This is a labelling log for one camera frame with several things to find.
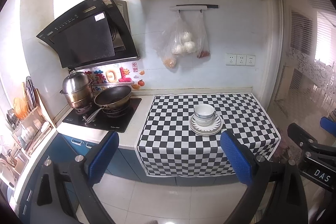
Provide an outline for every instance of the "stacked plates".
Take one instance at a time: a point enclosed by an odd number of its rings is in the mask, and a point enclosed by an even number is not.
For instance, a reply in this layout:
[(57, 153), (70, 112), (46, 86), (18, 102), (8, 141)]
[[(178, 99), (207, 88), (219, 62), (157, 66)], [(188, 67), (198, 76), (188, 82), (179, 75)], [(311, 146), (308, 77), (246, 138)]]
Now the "stacked plates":
[(36, 99), (34, 94), (34, 85), (30, 76), (26, 78), (26, 97), (27, 97), (27, 108), (32, 111), (36, 107)]
[(202, 136), (209, 136), (218, 133), (222, 129), (223, 125), (223, 119), (217, 113), (215, 113), (212, 123), (207, 127), (200, 126), (196, 123), (195, 114), (191, 115), (189, 118), (190, 129), (196, 134)]

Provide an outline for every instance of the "pot lid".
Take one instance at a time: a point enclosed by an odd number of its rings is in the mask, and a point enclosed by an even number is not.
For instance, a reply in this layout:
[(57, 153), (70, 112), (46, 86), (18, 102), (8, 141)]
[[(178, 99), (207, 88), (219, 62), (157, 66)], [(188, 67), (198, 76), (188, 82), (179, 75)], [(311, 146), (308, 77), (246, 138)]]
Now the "pot lid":
[(70, 94), (81, 90), (90, 83), (89, 77), (83, 72), (76, 71), (63, 80), (63, 94)]

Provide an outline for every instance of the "range hood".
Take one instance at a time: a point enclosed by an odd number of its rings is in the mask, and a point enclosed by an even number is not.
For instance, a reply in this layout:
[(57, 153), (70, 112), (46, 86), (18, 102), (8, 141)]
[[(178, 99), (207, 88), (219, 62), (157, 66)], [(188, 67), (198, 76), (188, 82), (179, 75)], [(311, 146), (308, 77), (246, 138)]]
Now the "range hood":
[(54, 17), (36, 37), (57, 52), (62, 68), (139, 60), (125, 1), (54, 0)]

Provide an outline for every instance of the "screw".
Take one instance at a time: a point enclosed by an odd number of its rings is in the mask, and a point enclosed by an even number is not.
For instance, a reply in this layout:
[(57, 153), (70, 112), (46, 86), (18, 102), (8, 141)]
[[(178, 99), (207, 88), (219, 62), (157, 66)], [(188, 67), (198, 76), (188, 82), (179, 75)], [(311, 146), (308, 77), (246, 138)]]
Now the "screw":
[(288, 163), (290, 164), (290, 165), (295, 165), (295, 160), (288, 160)]
[(84, 156), (82, 156), (82, 155), (78, 155), (78, 156), (75, 157), (75, 161), (77, 161), (77, 162), (80, 162), (83, 159), (84, 159)]
[(52, 161), (48, 159), (48, 160), (46, 160), (46, 161), (44, 162), (44, 165), (45, 165), (45, 166), (49, 166), (49, 165), (51, 165), (51, 162), (52, 162)]
[(258, 155), (258, 156), (256, 156), (255, 158), (257, 159), (258, 162), (263, 162), (263, 161), (265, 161), (265, 157), (262, 156), (262, 155)]

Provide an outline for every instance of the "white bowl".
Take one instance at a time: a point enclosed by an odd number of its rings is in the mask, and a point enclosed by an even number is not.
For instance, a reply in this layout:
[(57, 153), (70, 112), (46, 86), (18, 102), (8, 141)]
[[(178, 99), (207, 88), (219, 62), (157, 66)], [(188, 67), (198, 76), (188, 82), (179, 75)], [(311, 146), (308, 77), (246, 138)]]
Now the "white bowl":
[(195, 118), (195, 122), (196, 122), (199, 126), (201, 126), (201, 127), (207, 127), (207, 126), (211, 125), (214, 116), (212, 116), (212, 117), (210, 117), (210, 118), (202, 119), (202, 118), (199, 118), (199, 117), (197, 117), (196, 115), (194, 115), (194, 118)]
[(194, 106), (195, 116), (201, 119), (213, 118), (215, 108), (208, 104), (199, 104)]

